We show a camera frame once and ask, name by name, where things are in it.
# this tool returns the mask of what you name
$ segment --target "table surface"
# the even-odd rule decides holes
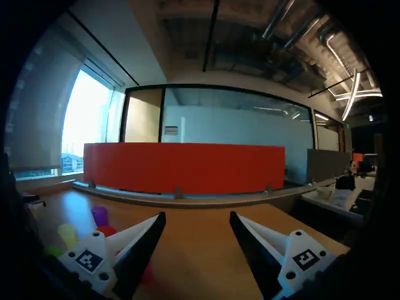
[[[153,280],[140,284],[133,299],[257,299],[260,290],[229,224],[230,211],[285,235],[302,229],[335,255],[349,248],[292,218],[270,204],[220,209],[157,208],[116,202],[66,190],[43,197],[47,206],[37,219],[45,246],[66,247],[57,234],[63,223],[75,226],[78,238],[96,228],[91,207],[108,210],[110,226],[131,227],[160,211],[166,225],[151,257]]]

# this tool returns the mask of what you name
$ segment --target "ceiling light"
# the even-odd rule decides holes
[[[286,110],[282,110],[282,109],[279,109],[279,108],[257,107],[257,106],[254,106],[253,108],[254,108],[254,109],[257,109],[257,110],[266,110],[266,111],[274,111],[274,112],[284,112],[285,115],[288,115],[288,114],[289,114]]]
[[[357,92],[357,95],[362,94],[362,93],[380,93],[381,90],[379,88],[373,88],[373,89],[364,89],[364,90],[359,90]],[[344,97],[344,96],[349,96],[350,97],[351,92],[345,92],[342,94],[337,94],[336,97]]]
[[[354,98],[361,98],[361,97],[383,97],[383,95],[380,92],[372,92],[372,93],[366,93],[366,94],[358,94],[358,95],[354,96]],[[349,98],[350,98],[350,96],[344,96],[341,98],[337,98],[336,101],[346,100]]]
[[[346,120],[347,116],[349,115],[350,109],[353,106],[354,98],[356,97],[357,90],[359,89],[360,76],[361,74],[357,72],[357,70],[354,70],[354,81],[350,92],[351,96],[347,102],[346,108],[344,109],[343,116],[341,117],[342,121]]]
[[[318,117],[318,118],[321,118],[322,120],[325,120],[325,121],[329,120],[326,116],[323,116],[323,115],[321,115],[319,113],[316,113],[315,116]]]

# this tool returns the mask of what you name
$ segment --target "window blind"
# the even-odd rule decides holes
[[[33,48],[5,124],[4,151],[12,170],[60,168],[64,117],[82,61],[51,30]]]

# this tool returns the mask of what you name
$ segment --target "building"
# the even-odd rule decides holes
[[[84,159],[74,154],[61,153],[61,167],[62,173],[83,172]]]

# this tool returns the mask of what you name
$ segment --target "orange panel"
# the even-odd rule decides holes
[[[355,163],[355,167],[359,168],[359,162],[364,160],[364,154],[362,153],[353,153],[353,162]]]
[[[282,189],[285,148],[206,143],[84,145],[85,182],[145,193],[235,194]]]

